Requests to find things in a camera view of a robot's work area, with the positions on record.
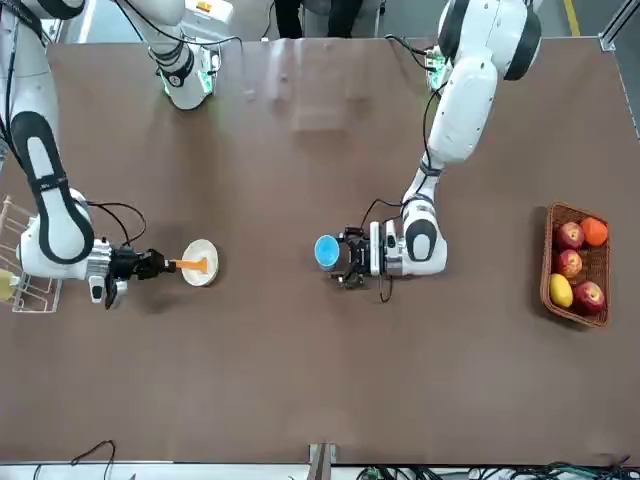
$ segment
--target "dish rack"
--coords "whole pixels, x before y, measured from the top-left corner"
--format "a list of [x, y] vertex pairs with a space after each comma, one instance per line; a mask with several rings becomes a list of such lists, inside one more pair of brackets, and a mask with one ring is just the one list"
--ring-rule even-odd
[[15, 290], [6, 302], [15, 313], [53, 313], [58, 309], [62, 280], [39, 278], [22, 271], [16, 256], [20, 236], [35, 218], [6, 196], [0, 211], [0, 269], [13, 275]]

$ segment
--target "person's leg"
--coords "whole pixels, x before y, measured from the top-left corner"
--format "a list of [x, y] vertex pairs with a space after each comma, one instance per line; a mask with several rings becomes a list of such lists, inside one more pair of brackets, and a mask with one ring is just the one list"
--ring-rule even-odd
[[275, 0], [276, 19], [280, 38], [302, 37], [302, 26], [298, 12], [302, 0]]
[[351, 29], [362, 7], [362, 0], [331, 0], [329, 37], [351, 37]]

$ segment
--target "blue cup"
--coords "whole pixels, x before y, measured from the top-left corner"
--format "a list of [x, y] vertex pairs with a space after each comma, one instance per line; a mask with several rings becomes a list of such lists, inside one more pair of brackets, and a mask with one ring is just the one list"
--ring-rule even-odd
[[336, 267], [340, 256], [338, 241], [331, 235], [323, 235], [316, 241], [316, 262], [325, 272], [330, 272]]

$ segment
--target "apple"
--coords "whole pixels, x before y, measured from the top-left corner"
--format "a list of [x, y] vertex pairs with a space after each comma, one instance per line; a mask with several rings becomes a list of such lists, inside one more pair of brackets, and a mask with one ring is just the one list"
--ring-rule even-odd
[[588, 315], [595, 315], [604, 308], [604, 293], [593, 282], [582, 282], [573, 289], [574, 306], [576, 309]]
[[567, 222], [556, 233], [556, 245], [560, 250], [578, 250], [584, 243], [584, 231], [575, 222]]
[[565, 250], [556, 256], [555, 271], [567, 278], [573, 278], [582, 270], [582, 259], [575, 250]]

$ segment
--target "brown table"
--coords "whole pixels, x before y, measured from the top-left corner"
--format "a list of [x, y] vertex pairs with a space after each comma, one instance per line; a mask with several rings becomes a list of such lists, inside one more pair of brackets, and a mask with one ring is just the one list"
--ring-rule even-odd
[[[640, 459], [640, 149], [595, 39], [545, 41], [523, 81], [500, 84], [477, 152], [438, 193], [446, 273], [397, 282], [386, 305], [375, 282], [336, 289], [312, 251], [416, 169], [424, 72], [396, 46], [230, 46], [218, 98], [195, 112], [168, 102], [141, 46], [55, 46], [51, 63], [73, 185], [142, 209], [140, 250], [208, 238], [222, 270], [209, 289], [132, 284], [113, 312], [82, 282], [55, 316], [3, 311], [0, 459], [107, 438], [131, 460], [303, 462], [324, 440], [341, 462]], [[31, 205], [15, 165], [1, 186]], [[554, 200], [611, 223], [601, 331], [540, 304]], [[121, 238], [99, 212], [95, 225]]]

